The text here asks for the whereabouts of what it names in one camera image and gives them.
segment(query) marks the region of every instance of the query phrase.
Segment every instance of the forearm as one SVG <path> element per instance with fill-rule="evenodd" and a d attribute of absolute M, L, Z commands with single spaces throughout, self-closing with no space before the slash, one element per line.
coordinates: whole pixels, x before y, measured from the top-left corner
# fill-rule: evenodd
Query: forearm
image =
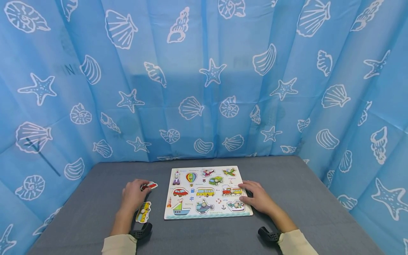
<path fill-rule="evenodd" d="M 276 203 L 273 203 L 272 208 L 269 210 L 267 214 L 282 233 L 287 233 L 298 229 L 298 227 L 291 220 L 289 215 L 284 210 L 282 210 Z"/>
<path fill-rule="evenodd" d="M 134 212 L 119 210 L 115 216 L 115 223 L 110 236 L 129 234 Z"/>

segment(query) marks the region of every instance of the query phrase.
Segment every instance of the blue curtain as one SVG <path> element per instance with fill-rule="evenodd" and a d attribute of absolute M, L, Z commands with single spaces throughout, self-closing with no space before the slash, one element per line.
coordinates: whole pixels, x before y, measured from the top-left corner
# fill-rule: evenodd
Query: blue curtain
<path fill-rule="evenodd" d="M 408 254 L 406 0 L 0 3 L 0 254 L 98 162 L 267 155 Z"/>

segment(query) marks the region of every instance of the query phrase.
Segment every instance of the person's left hand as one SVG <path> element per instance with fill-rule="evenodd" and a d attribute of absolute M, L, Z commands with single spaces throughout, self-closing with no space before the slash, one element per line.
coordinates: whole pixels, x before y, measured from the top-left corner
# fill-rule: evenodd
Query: person's left hand
<path fill-rule="evenodd" d="M 133 182 L 128 182 L 126 187 L 122 190 L 122 204 L 120 205 L 120 211 L 134 214 L 135 211 L 143 204 L 146 195 L 150 192 L 151 188 L 146 188 L 141 191 L 140 188 L 143 184 L 148 184 L 149 181 L 135 179 Z"/>

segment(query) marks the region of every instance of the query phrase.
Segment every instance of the person's right hand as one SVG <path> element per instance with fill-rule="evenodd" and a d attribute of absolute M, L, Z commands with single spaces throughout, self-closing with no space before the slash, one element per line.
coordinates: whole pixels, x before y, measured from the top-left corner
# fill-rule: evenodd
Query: person's right hand
<path fill-rule="evenodd" d="M 271 215 L 277 204 L 266 193 L 261 184 L 253 181 L 242 181 L 242 184 L 238 184 L 240 188 L 244 188 L 253 194 L 253 197 L 240 197 L 239 199 L 245 204 L 252 205 L 261 213 Z"/>

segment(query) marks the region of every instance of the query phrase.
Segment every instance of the conch shell print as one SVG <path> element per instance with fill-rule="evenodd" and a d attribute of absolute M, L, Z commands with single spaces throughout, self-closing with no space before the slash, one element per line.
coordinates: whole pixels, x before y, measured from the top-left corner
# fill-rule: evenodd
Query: conch shell print
<path fill-rule="evenodd" d="M 25 33 L 36 30 L 50 31 L 47 21 L 32 6 L 21 1 L 11 1 L 4 7 L 7 19 L 13 26 Z"/>

